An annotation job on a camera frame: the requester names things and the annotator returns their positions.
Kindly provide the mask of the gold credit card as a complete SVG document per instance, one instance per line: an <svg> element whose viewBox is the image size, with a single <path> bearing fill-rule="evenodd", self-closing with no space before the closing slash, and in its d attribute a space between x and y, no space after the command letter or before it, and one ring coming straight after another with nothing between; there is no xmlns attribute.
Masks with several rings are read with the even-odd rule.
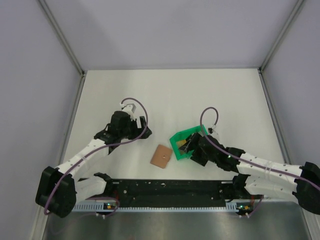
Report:
<svg viewBox="0 0 320 240"><path fill-rule="evenodd" d="M184 144L186 144L186 142L187 142L187 141L186 141L185 139L177 141L177 142L176 142L177 148L179 149L179 148L182 147Z"/></svg>

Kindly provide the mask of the green plastic card bin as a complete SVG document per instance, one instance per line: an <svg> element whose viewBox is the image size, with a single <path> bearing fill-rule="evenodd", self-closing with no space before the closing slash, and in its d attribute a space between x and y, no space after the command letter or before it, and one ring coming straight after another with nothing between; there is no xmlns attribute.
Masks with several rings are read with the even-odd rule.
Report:
<svg viewBox="0 0 320 240"><path fill-rule="evenodd" d="M203 136L202 127L204 127L204 125L198 125L176 132L169 139L173 153L178 161L192 157L198 148L200 137Z"/></svg>

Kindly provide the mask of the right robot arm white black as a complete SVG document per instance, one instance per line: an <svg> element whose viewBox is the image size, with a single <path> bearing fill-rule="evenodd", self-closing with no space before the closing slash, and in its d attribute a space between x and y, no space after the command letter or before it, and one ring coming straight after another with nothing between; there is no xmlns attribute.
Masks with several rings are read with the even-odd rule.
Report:
<svg viewBox="0 0 320 240"><path fill-rule="evenodd" d="M178 151L202 166L212 162L236 173L232 184L239 198L263 195L294 202L315 215L320 213L320 168L312 162L291 165L265 160L239 148L224 147L211 135L198 132L179 141Z"/></svg>

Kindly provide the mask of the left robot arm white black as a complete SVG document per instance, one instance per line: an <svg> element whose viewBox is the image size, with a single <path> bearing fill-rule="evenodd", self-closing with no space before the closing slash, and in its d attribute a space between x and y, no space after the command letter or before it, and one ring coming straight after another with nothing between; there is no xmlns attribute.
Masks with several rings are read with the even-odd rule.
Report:
<svg viewBox="0 0 320 240"><path fill-rule="evenodd" d="M109 198L114 187L106 175L96 173L82 179L99 160L110 155L117 147L147 139L152 131L148 127L149 116L135 117L132 105L115 111L105 128L94 135L89 143L66 162L46 167L40 176L35 203L43 207L43 213L64 218L74 206L90 197L100 195Z"/></svg>

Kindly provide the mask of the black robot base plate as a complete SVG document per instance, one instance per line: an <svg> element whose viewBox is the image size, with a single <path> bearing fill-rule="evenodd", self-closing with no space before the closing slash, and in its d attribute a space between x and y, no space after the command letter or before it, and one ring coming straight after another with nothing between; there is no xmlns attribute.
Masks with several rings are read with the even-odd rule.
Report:
<svg viewBox="0 0 320 240"><path fill-rule="evenodd" d="M114 179L104 193L121 207L224 207L241 198L231 182L219 180Z"/></svg>

